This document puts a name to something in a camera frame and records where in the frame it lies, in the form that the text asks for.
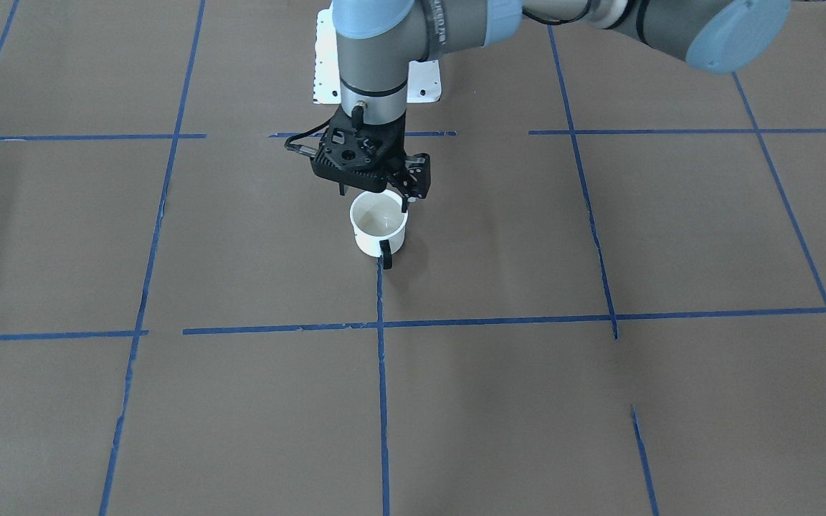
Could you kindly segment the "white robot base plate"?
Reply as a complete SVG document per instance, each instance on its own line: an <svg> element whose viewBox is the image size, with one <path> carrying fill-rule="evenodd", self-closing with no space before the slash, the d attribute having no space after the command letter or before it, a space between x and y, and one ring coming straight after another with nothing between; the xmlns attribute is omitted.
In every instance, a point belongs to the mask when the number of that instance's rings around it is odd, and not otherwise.
<svg viewBox="0 0 826 516"><path fill-rule="evenodd" d="M315 104L338 104L341 88L347 84L365 92L388 92L398 87L407 102L437 102L442 97L438 61L399 61L391 52L376 54L374 43L359 45L343 40L335 29L330 6L318 11L315 27Z"/></svg>

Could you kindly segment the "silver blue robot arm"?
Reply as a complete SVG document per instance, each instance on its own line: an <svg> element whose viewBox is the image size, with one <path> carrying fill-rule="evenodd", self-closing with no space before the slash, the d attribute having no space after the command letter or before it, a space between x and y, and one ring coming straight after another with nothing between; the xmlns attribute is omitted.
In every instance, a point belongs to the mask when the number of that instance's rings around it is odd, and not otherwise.
<svg viewBox="0 0 826 516"><path fill-rule="evenodd" d="M429 156L404 150L411 62L485 48L522 20L586 24L715 75L736 72L776 38L789 1L334 1L341 105L310 164L319 178L423 199Z"/></svg>

